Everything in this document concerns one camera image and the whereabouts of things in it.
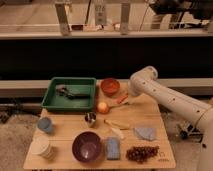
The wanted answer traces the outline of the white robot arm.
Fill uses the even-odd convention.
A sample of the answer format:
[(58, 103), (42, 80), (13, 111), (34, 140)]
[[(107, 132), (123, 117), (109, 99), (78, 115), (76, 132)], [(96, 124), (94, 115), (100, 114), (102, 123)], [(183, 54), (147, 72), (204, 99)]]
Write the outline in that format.
[(198, 129), (203, 138), (196, 171), (213, 171), (213, 106), (165, 87), (157, 78), (153, 66), (144, 67), (130, 76), (128, 93), (132, 97), (149, 95)]

